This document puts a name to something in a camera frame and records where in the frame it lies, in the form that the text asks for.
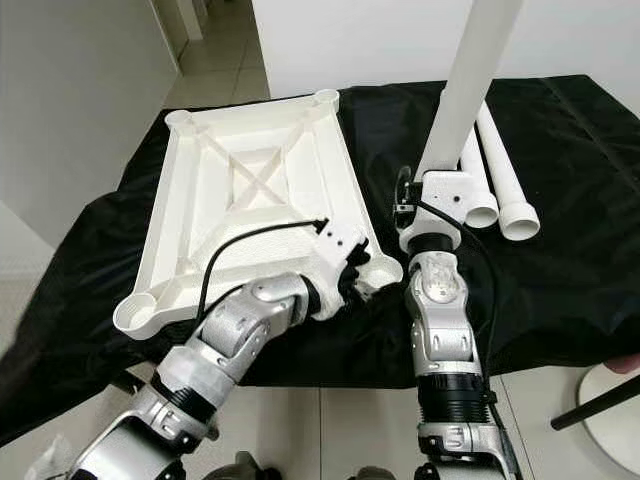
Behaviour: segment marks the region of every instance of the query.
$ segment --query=white round base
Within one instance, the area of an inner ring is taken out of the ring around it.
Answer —
[[[578,403],[582,405],[637,375],[640,375],[639,370],[620,375],[598,365],[582,379]],[[584,424],[594,441],[614,462],[640,476],[640,396],[587,418]]]

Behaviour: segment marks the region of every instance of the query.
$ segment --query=white pole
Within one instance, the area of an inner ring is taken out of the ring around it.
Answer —
[[[475,0],[440,97],[427,145],[416,170],[455,170],[460,152],[487,94],[522,0]]]
[[[467,141],[460,155],[462,170],[473,178],[472,199],[465,222],[473,228],[485,228],[493,225],[498,219],[498,203],[496,197],[489,190],[489,182],[484,171],[480,146],[476,132],[471,128]]]
[[[484,102],[478,113],[478,132],[500,205],[498,221],[502,234],[514,241],[533,237],[540,230],[540,220],[535,209],[527,203],[491,112]]]

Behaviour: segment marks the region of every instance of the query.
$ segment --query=white pvc pipe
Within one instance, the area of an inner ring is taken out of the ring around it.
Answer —
[[[473,178],[472,198],[465,222],[473,228],[485,228],[498,219],[498,202],[489,190],[489,182],[484,171],[480,146],[476,132],[471,128],[460,155],[462,170]]]
[[[473,2],[415,181],[427,170],[456,169],[521,5],[522,0]]]
[[[519,241],[540,230],[536,210],[527,202],[496,124],[485,102],[478,112],[478,132],[500,205],[498,222],[505,238]]]

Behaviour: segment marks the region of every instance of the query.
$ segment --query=black cloth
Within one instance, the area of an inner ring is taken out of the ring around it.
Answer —
[[[396,174],[416,166],[442,82],[341,92],[340,124],[382,249],[406,264],[391,218]],[[497,80],[487,102],[542,230],[512,243],[479,233],[501,272],[492,371],[588,365],[640,351],[640,121],[585,76]],[[190,322],[135,342],[112,325],[134,284],[168,129],[158,118],[116,192],[88,205],[56,251],[0,361],[0,444],[159,361]],[[489,275],[467,245],[460,270],[474,325]],[[414,384],[403,284],[308,322],[265,347],[247,385],[404,388]],[[481,349],[486,335],[478,339]]]

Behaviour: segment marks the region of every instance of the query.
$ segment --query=black tablecloth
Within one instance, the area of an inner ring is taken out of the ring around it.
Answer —
[[[354,87],[339,119],[382,249],[406,263],[391,218],[394,179],[415,166],[442,82]],[[493,372],[587,365],[640,351],[640,121],[585,76],[498,80],[487,102],[542,230],[511,243],[480,233],[501,270]],[[158,361],[191,324],[135,342],[112,325],[133,288],[168,129],[163,111],[116,192],[88,205],[58,248],[0,361],[0,444]],[[475,325],[490,305],[481,257],[463,245]],[[250,385],[413,385],[403,285],[271,342]],[[486,338],[478,339],[484,348]]]

